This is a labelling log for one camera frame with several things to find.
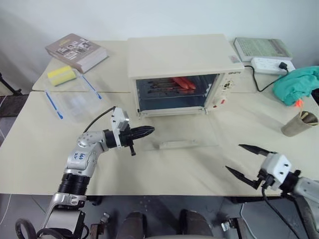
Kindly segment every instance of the clear plastic box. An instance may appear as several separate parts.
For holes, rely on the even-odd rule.
[[[60,85],[53,86],[52,79],[47,79],[45,96],[52,112],[61,120],[80,122],[89,115],[96,116],[103,107],[103,99],[84,75],[72,70],[76,78]]]

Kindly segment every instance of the power strip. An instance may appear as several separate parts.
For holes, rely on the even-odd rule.
[[[284,62],[287,64],[287,68],[289,72],[295,70],[295,67],[291,61],[261,58],[261,57],[254,57],[251,60],[251,65],[255,68],[256,73],[271,74],[271,75],[285,75],[286,70],[279,68],[279,64],[281,62]]]

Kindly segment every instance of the book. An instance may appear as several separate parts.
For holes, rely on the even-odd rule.
[[[107,50],[76,34],[68,34],[45,47],[53,57],[85,73],[108,57]]]
[[[242,61],[251,61],[254,57],[288,61],[293,58],[292,53],[279,39],[237,37],[234,45]]]

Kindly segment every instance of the green cloth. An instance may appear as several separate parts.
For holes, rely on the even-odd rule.
[[[296,69],[275,82],[274,94],[287,106],[319,88],[319,66]]]

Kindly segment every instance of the sponge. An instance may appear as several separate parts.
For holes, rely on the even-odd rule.
[[[50,83],[53,86],[57,86],[64,82],[75,79],[76,74],[70,66],[65,66],[65,67],[49,72],[48,78]]]

